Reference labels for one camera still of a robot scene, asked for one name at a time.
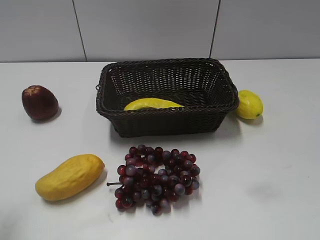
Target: bunch of grapes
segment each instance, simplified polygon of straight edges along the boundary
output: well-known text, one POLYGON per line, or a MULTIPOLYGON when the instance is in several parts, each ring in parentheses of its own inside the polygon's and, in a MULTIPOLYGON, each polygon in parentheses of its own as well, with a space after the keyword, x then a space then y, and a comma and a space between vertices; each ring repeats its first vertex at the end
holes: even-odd
POLYGON ((199 188, 200 168, 195 164, 196 156, 187 151, 164 151, 159 146, 153 149, 141 144, 132 146, 124 159, 125 165, 117 169, 119 182, 107 183, 107 186, 122 185, 114 193, 119 210, 144 201, 156 215, 170 209, 169 202, 176 202, 199 188), (162 165, 165 168, 155 173, 162 165))

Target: white tile wall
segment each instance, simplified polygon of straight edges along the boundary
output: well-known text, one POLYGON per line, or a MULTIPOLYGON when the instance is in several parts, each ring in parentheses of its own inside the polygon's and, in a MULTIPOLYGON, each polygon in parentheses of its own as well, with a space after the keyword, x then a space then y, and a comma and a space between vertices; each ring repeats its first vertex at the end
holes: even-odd
POLYGON ((72 0, 0 1, 0 62, 84 60, 72 0))
POLYGON ((319 12, 319 0, 221 0, 212 57, 319 58, 319 12))
POLYGON ((209 57, 219 0, 75 0, 88 61, 209 57))

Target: basket rim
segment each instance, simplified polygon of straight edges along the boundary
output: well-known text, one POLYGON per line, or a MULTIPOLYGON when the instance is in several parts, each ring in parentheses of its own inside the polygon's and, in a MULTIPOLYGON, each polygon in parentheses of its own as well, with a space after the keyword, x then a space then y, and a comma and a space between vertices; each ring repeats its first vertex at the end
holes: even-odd
POLYGON ((221 113, 230 112, 235 110, 239 105, 238 90, 233 84, 229 73, 225 67, 216 59, 213 58, 167 58, 159 60, 140 60, 140 61, 120 61, 110 63, 103 67, 99 84, 96 86, 96 110, 102 116, 141 116, 146 114, 177 114, 177 113, 196 113, 196 112, 210 112, 210 113, 221 113), (232 100, 226 104, 213 104, 213 105, 192 105, 183 107, 169 107, 169 108, 145 108, 137 110, 114 110, 108 109, 104 106, 104 92, 106 85, 106 75, 114 67, 121 67, 123 65, 154 65, 154 64, 169 64, 169 63, 204 63, 212 64, 219 67, 229 89, 232 91, 232 100))

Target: tile grout line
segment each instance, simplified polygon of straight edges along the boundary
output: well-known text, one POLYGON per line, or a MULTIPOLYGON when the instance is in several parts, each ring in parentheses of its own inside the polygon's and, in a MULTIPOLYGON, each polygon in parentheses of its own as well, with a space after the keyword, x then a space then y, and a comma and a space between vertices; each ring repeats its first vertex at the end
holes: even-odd
POLYGON ((213 34, 212 34, 212 40, 211 40, 211 47, 210 47, 210 53, 209 53, 209 58, 211 58, 212 55, 212 50, 214 48, 214 40, 215 40, 215 35, 216 35, 216 29, 217 29, 217 23, 218 23, 218 17, 219 17, 219 11, 220 11, 220 6, 221 6, 221 1, 219 0, 218 3, 218 8, 216 10, 216 16, 215 16, 215 21, 214 21, 214 28, 213 28, 213 34))
POLYGON ((85 45, 84 45, 84 40, 82 39, 82 34, 81 34, 80 26, 79 26, 78 15, 77 15, 77 11, 76 11, 76 6, 75 6, 75 1, 74 0, 72 0, 72 4, 73 4, 73 10, 74 10, 75 19, 76 19, 76 24, 78 26, 78 30, 79 30, 79 34, 80 34, 81 45, 82 45, 82 49, 83 49, 83 53, 84 53, 84 59, 85 59, 86 62, 88 62, 87 54, 86 54, 86 50, 85 50, 85 45))

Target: grape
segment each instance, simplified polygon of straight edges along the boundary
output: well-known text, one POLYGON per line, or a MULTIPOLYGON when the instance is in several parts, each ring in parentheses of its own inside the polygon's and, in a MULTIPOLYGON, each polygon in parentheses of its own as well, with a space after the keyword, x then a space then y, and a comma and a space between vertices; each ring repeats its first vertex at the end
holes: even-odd
POLYGON ((180 197, 180 195, 176 194, 175 192, 171 192, 169 199, 172 202, 176 202, 176 201, 178 201, 179 197, 180 197))
POLYGON ((182 164, 185 160, 180 154, 176 155, 174 159, 176 160, 177 164, 182 164))
POLYGON ((160 196, 157 196, 157 195, 154 195, 154 194, 151 194, 151 199, 155 202, 158 202, 160 200, 160 196))
POLYGON ((151 205, 151 212, 154 214, 154 215, 157 215, 159 214, 161 211, 161 207, 158 205, 158 204, 152 204, 151 205))
POLYGON ((171 154, 180 154, 178 149, 172 149, 171 154))
POLYGON ((117 198, 117 199, 121 199, 123 196, 124 196, 124 190, 120 187, 120 188, 117 188, 115 191, 114 191, 114 196, 117 198))
POLYGON ((171 194, 172 194, 172 192, 171 192, 168 188, 166 188, 166 187, 163 188, 163 195, 164 195, 167 199, 170 198, 171 194))
POLYGON ((167 172, 165 169, 160 169, 160 170, 158 171, 158 174, 159 174, 160 176, 162 176, 162 175, 168 175, 168 172, 167 172))
POLYGON ((124 186, 123 192, 125 195, 131 195, 134 192, 134 189, 132 186, 124 186))
POLYGON ((190 169, 192 177, 198 176, 200 174, 200 168, 197 165, 193 165, 190 169))
POLYGON ((175 167, 173 168, 173 172, 174 172, 176 175, 179 175, 182 170, 183 170, 182 166, 179 166, 179 165, 177 165, 177 166, 175 166, 175 167))
POLYGON ((142 189, 141 196, 143 199, 148 199, 148 198, 150 198, 150 192, 147 189, 142 189))
POLYGON ((115 201, 115 206, 116 206, 117 209, 124 209, 124 206, 121 203, 121 199, 117 199, 115 201))
POLYGON ((177 183, 179 183, 180 179, 176 175, 171 175, 168 178, 168 183, 171 188, 173 188, 177 183))
POLYGON ((144 202, 145 202, 145 205, 149 208, 152 206, 152 204, 154 204, 154 201, 152 201, 152 199, 150 198, 144 200, 144 202))
POLYGON ((153 154, 153 153, 155 153, 155 150, 152 148, 152 147, 150 147, 150 146, 147 146, 146 148, 145 148, 145 155, 146 156, 148 156, 148 155, 150 155, 150 154, 153 154))
POLYGON ((140 145, 138 146, 138 148, 137 148, 137 152, 138 152, 139 154, 143 154, 144 151, 145 151, 145 149, 146 149, 146 146, 143 145, 143 144, 140 144, 140 145))
POLYGON ((137 169, 133 165, 128 165, 125 168, 125 174, 127 174, 128 176, 134 176, 136 172, 137 172, 137 169))
POLYGON ((118 166, 117 172, 120 176, 125 176, 126 175, 126 166, 125 165, 118 166))
POLYGON ((150 184, 149 178, 147 176, 144 176, 140 180, 139 184, 140 184, 140 187, 143 189, 149 187, 149 184, 150 184))
POLYGON ((135 191, 141 191, 141 186, 138 182, 135 182, 134 185, 133 185, 133 189, 135 191))
POLYGON ((189 154, 185 157, 187 160, 191 161, 193 164, 196 162, 197 158, 194 154, 189 154))
POLYGON ((144 163, 144 164, 142 165, 142 169, 143 169, 145 172, 149 172, 149 165, 146 164, 146 163, 144 163))
POLYGON ((135 166, 136 166, 136 167, 141 167, 143 164, 144 164, 144 163, 142 162, 142 160, 140 160, 140 161, 137 161, 137 162, 136 162, 135 166))
POLYGON ((125 161, 125 165, 133 165, 135 166, 137 163, 137 160, 135 160, 134 158, 129 158, 128 160, 125 161))
POLYGON ((135 155, 133 157, 133 159, 135 159, 135 162, 136 162, 135 166, 137 166, 137 167, 141 167, 142 166, 143 162, 142 162, 142 159, 141 159, 140 156, 135 155))
POLYGON ((148 164, 148 159, 147 159, 146 156, 144 156, 143 158, 141 158, 141 160, 142 160, 142 162, 143 162, 144 164, 148 164))
POLYGON ((131 155, 136 155, 137 154, 137 148, 135 146, 130 147, 129 153, 131 155))
POLYGON ((186 156, 189 155, 189 153, 188 153, 187 151, 182 151, 182 152, 180 152, 180 155, 181 155, 183 158, 185 158, 186 156))
POLYGON ((191 195, 192 193, 193 193, 193 190, 191 186, 188 186, 185 188, 185 192, 184 192, 185 195, 191 195))
POLYGON ((164 151, 164 152, 162 153, 162 158, 163 158, 164 160, 170 159, 170 158, 171 158, 171 152, 169 152, 169 151, 164 151))
POLYGON ((133 186, 134 183, 135 183, 135 180, 134 180, 134 178, 132 176, 125 176, 124 179, 123 179, 123 184, 125 186, 130 187, 130 186, 133 186))
POLYGON ((189 175, 183 175, 180 177, 180 183, 185 186, 185 187, 189 187, 192 183, 192 179, 191 176, 189 175))
POLYGON ((170 158, 168 165, 169 167, 174 168, 176 166, 176 160, 173 158, 170 158))
POLYGON ((132 158, 133 156, 130 153, 124 156, 124 160, 132 159, 132 158))
POLYGON ((160 181, 161 181, 161 184, 162 185, 167 185, 167 183, 168 183, 168 176, 167 175, 162 175, 161 176, 161 179, 160 179, 160 181))
POLYGON ((170 204, 168 202, 168 200, 166 198, 162 198, 160 201, 159 201, 159 205, 162 209, 169 209, 170 208, 170 204))
POLYGON ((188 172, 188 171, 182 171, 182 172, 180 172, 180 177, 183 176, 183 175, 191 176, 191 173, 188 172))
POLYGON ((171 153, 171 157, 172 157, 173 159, 176 159, 178 155, 180 155, 180 154, 177 153, 177 152, 171 153))
POLYGON ((184 194, 185 191, 186 191, 186 188, 181 183, 178 183, 174 186, 174 192, 178 195, 184 194))
POLYGON ((197 190, 199 186, 200 186, 200 183, 198 182, 198 180, 192 179, 191 188, 193 190, 197 190))
POLYGON ((184 161, 183 166, 185 169, 190 169, 193 166, 193 163, 190 160, 186 160, 184 161))
POLYGON ((139 191, 135 191, 132 195, 132 199, 135 202, 139 202, 141 199, 141 193, 139 191))
POLYGON ((162 193, 162 187, 160 185, 154 185, 152 187, 152 194, 153 195, 159 196, 159 195, 161 195, 161 193, 162 193))
POLYGON ((124 184, 125 176, 119 176, 119 183, 124 184))
POLYGON ((154 149, 154 153, 155 155, 157 155, 158 157, 162 156, 162 153, 164 152, 163 148, 160 147, 160 146, 157 146, 155 149, 154 149))
POLYGON ((161 176, 156 173, 153 173, 149 176, 151 185, 159 185, 161 181, 161 176))
POLYGON ((149 164, 155 164, 157 161, 156 156, 153 154, 148 155, 147 160, 149 164))
POLYGON ((144 170, 142 167, 136 169, 135 177, 136 179, 141 179, 144 176, 144 170))
POLYGON ((155 169, 154 166, 149 166, 149 172, 150 172, 151 174, 154 174, 155 171, 156 171, 156 169, 155 169))
POLYGON ((132 204, 134 203, 134 201, 132 200, 132 198, 130 196, 125 196, 121 199, 121 203, 122 203, 122 206, 125 208, 125 209, 128 209, 132 206, 132 204))

